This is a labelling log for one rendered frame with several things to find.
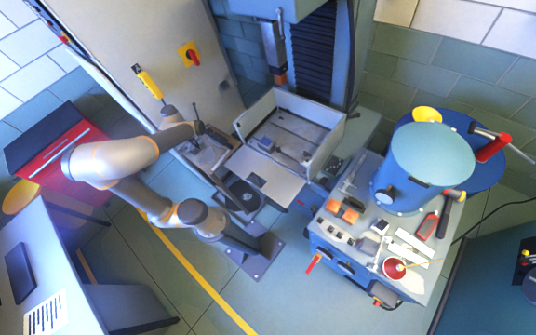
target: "blue cylindrical tank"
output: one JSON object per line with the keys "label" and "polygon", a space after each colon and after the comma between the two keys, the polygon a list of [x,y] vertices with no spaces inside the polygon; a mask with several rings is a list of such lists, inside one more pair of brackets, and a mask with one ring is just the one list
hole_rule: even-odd
{"label": "blue cylindrical tank", "polygon": [[442,191],[466,181],[474,169],[473,150],[448,125],[412,122],[395,132],[388,155],[371,178],[369,190],[376,199],[378,190],[392,186],[394,203],[376,203],[388,212],[409,216],[425,208]]}

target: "orange block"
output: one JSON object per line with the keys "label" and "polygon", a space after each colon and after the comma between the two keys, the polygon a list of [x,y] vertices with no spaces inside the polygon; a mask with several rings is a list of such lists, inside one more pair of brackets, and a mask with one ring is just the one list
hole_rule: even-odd
{"label": "orange block", "polygon": [[341,218],[343,221],[349,223],[350,225],[354,225],[355,224],[355,221],[357,221],[357,219],[359,219],[359,213],[355,212],[354,210],[348,208],[344,214],[342,214],[342,218]]}
{"label": "orange block", "polygon": [[326,203],[326,211],[330,212],[334,215],[339,213],[339,209],[341,209],[341,202],[334,200],[332,198],[328,199],[328,202]]}

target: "power cord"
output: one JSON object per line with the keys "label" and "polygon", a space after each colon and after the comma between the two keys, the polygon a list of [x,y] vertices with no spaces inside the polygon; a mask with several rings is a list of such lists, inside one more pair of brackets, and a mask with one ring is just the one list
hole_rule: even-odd
{"label": "power cord", "polygon": [[506,204],[503,204],[501,206],[499,206],[498,208],[495,208],[493,209],[493,211],[491,211],[490,214],[488,214],[485,218],[481,219],[481,221],[477,222],[471,229],[469,229],[468,231],[466,231],[466,233],[462,234],[459,238],[455,239],[454,241],[452,241],[452,243],[450,243],[450,245],[453,245],[454,243],[462,240],[465,236],[467,236],[469,233],[471,233],[476,227],[478,227],[483,221],[485,221],[487,218],[489,218],[491,215],[493,215],[495,212],[497,212],[498,210],[508,206],[508,205],[517,205],[517,204],[525,204],[525,203],[528,203],[530,201],[533,201],[533,200],[536,200],[536,196],[535,197],[532,197],[531,199],[528,199],[528,200],[523,200],[523,201],[514,201],[514,202],[511,202],[511,203],[506,203]]}

